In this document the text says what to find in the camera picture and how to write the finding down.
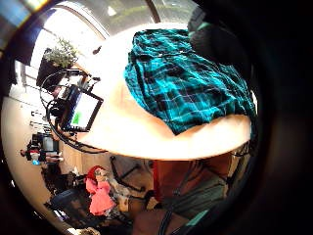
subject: monitor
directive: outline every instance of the monitor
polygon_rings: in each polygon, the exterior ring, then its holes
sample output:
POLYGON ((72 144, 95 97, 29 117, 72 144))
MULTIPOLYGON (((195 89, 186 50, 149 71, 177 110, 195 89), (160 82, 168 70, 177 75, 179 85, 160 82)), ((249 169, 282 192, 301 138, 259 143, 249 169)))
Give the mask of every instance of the monitor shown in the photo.
POLYGON ((66 109, 61 118, 61 130, 89 131, 102 103, 102 98, 72 85, 65 101, 66 109))

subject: plaid fabric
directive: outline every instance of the plaid fabric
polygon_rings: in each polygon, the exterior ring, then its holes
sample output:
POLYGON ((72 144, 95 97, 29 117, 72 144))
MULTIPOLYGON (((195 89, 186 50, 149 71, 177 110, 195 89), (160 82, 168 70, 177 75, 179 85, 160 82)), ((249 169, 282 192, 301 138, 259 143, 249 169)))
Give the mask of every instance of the plaid fabric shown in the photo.
POLYGON ((246 82, 233 66, 198 56, 185 29, 136 32, 128 62, 131 94, 174 134, 230 114, 254 117, 246 82))

